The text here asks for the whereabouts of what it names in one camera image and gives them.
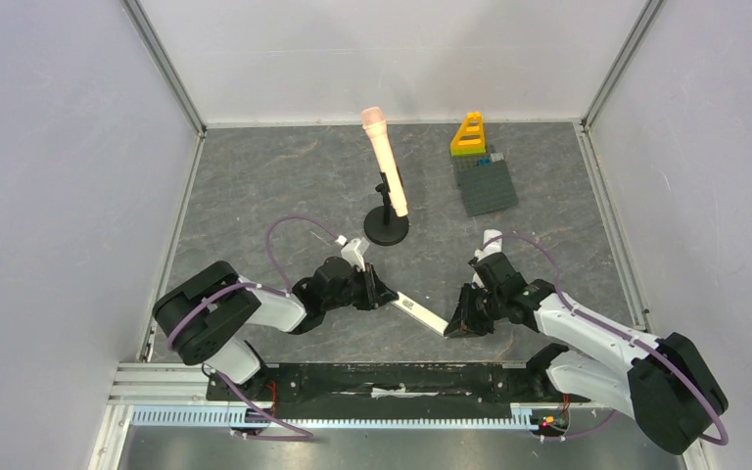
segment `table surface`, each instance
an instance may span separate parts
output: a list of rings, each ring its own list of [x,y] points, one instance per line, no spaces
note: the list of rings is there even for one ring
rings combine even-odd
[[[409,203],[410,232],[393,247],[366,253],[380,278],[448,320],[459,288],[471,279],[467,261],[483,230],[519,230],[547,245],[564,269],[564,289],[577,301],[632,324],[572,123],[487,123],[487,143],[508,163],[518,206],[468,217],[448,153],[457,124],[389,126]],[[225,259],[253,281],[283,288],[266,258],[263,235],[272,221],[306,214],[348,238],[381,204],[370,142],[358,125],[255,127],[208,132],[169,276],[169,289]],[[279,225],[274,253],[294,280],[310,276],[337,247],[308,222]],[[543,255],[505,241],[503,251],[527,280],[553,279]],[[528,328],[498,322],[493,335],[445,340],[399,309],[332,310],[310,333],[292,336],[245,325],[271,362],[528,360],[550,343]],[[178,362],[158,332],[153,361]]]

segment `white wall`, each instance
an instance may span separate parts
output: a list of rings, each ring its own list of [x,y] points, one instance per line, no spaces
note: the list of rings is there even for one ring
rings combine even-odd
[[[595,143],[658,332],[730,401],[720,468],[752,468],[752,2],[667,2]]]
[[[193,147],[119,2],[0,0],[0,469],[87,465]]]
[[[643,0],[143,0],[208,123],[575,118]]]

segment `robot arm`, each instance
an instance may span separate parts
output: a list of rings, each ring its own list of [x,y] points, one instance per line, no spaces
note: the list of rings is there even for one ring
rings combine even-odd
[[[662,339],[636,331],[564,295],[572,306],[569,309],[552,284],[526,283],[503,253],[475,259],[472,265],[484,287],[463,286],[448,336],[482,336],[494,331],[497,320],[507,318],[565,342],[586,356],[553,344],[536,354],[527,368],[557,392],[595,400],[626,414],[654,443],[674,454],[683,453],[710,426],[711,419],[677,377],[633,344],[636,340],[655,347],[671,361],[717,414],[728,409],[728,400],[701,354],[684,336],[673,333]],[[618,338],[593,324],[592,318],[632,339]]]
[[[269,326],[300,335],[324,321],[327,311],[342,306],[371,310],[395,301],[399,296],[378,278],[373,266],[361,255],[367,242],[350,240],[342,257],[330,257],[311,277],[283,295],[262,288],[238,275],[226,261],[217,261],[157,301],[153,315],[168,336],[206,298],[237,283],[237,289],[202,310],[174,337],[172,347],[183,363],[206,363],[226,374],[238,385],[251,387],[252,379],[264,368],[260,356],[248,343],[234,338],[245,324]]]

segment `black round base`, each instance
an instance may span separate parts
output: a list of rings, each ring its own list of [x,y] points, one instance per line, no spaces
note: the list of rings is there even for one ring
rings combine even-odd
[[[385,221],[385,208],[383,206],[368,212],[367,217],[364,218],[364,235],[376,245],[390,247],[401,242],[407,236],[410,228],[407,217],[397,217],[393,208],[390,208],[390,211],[391,216],[387,225],[383,223]]]

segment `metal floor panel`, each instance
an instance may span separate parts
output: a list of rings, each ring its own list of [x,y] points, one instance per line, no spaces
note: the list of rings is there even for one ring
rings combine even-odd
[[[573,429],[585,429],[607,411],[573,410]],[[283,433],[269,430],[269,433]],[[350,469],[575,469],[677,470],[682,459],[656,447],[635,423],[619,417],[598,434],[541,444],[522,431],[330,430],[312,443],[243,441],[227,429],[132,427],[120,470],[251,468]]]

